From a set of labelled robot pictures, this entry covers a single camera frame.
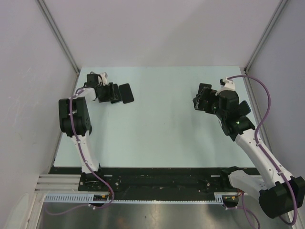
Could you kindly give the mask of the black phone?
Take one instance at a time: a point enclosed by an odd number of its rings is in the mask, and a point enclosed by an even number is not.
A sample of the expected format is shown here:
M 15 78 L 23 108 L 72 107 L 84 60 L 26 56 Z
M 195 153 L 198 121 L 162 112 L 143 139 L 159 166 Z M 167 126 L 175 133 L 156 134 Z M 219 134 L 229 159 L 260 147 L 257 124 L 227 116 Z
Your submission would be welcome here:
M 119 85 L 119 90 L 124 104 L 132 103 L 134 101 L 134 96 L 128 83 Z

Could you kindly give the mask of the blue phone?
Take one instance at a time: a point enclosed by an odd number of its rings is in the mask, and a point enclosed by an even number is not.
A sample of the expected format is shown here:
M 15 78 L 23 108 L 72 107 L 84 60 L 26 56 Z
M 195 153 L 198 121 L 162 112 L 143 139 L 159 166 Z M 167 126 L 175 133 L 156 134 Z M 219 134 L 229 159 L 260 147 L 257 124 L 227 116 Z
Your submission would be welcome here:
M 240 116 L 247 116 L 251 112 L 251 108 L 246 100 L 242 101 L 238 108 Z

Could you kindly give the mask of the black folding phone stand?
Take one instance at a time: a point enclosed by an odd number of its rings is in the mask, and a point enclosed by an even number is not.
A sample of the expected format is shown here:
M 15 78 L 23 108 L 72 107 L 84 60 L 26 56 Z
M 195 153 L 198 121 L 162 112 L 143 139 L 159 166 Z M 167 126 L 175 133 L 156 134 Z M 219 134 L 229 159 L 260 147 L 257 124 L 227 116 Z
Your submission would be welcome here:
M 212 89 L 212 85 L 211 84 L 200 83 L 199 84 L 199 88 L 198 88 L 198 93 L 197 93 L 196 96 L 201 96 L 205 92 L 210 92 L 211 89 Z

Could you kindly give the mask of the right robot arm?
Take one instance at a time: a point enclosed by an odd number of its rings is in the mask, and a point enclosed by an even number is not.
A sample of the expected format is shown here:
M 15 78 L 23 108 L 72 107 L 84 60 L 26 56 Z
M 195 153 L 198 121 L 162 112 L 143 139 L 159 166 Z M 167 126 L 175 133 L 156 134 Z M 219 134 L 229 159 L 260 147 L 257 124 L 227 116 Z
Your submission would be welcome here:
M 255 137 L 255 126 L 247 117 L 251 111 L 247 101 L 240 102 L 235 91 L 219 93 L 210 84 L 202 83 L 193 104 L 195 110 L 218 117 L 224 134 L 248 155 L 262 177 L 258 180 L 237 167 L 231 167 L 220 179 L 224 191 L 241 189 L 256 199 L 263 212 L 272 219 L 303 205 L 305 180 L 287 171 Z

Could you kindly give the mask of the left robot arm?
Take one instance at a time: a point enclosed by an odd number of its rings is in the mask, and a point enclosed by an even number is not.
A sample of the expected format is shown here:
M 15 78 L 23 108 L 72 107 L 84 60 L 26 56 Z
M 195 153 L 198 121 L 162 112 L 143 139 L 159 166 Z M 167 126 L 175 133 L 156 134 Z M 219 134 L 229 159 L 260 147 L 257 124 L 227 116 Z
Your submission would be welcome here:
M 59 100 L 60 129 L 75 145 L 81 161 L 79 191 L 109 190 L 91 145 L 91 119 L 87 103 L 120 102 L 119 88 L 108 81 L 107 73 L 90 72 L 87 81 L 69 97 Z

